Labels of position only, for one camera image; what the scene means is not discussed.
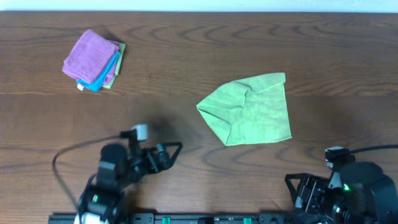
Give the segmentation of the green microfiber cloth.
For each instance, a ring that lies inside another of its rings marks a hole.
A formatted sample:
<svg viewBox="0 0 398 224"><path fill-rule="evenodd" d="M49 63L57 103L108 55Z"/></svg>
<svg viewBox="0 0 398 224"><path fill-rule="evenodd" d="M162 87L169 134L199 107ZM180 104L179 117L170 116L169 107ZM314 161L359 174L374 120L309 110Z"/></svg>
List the green microfiber cloth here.
<svg viewBox="0 0 398 224"><path fill-rule="evenodd" d="M285 73L234 80L197 104L206 124L225 146L264 144L292 137Z"/></svg>

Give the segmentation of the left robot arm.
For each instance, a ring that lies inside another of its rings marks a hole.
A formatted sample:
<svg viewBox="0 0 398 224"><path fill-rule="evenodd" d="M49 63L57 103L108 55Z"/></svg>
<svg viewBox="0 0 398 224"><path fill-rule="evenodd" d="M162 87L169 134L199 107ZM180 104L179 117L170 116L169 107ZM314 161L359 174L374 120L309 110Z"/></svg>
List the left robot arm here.
<svg viewBox="0 0 398 224"><path fill-rule="evenodd" d="M142 148L141 141L129 139L128 147L119 143L105 145L99 167L78 201L75 223L117 223L125 219L124 189L144 176L170 169L177 160L181 142L159 143Z"/></svg>

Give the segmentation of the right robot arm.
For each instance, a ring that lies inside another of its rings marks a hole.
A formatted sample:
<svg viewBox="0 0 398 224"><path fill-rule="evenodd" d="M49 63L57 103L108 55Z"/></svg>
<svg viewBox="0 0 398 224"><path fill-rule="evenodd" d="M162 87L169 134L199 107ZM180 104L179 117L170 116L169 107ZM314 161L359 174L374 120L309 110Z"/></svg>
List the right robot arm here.
<svg viewBox="0 0 398 224"><path fill-rule="evenodd" d="M287 174L294 223L397 224L394 181L373 162L354 162L330 178Z"/></svg>

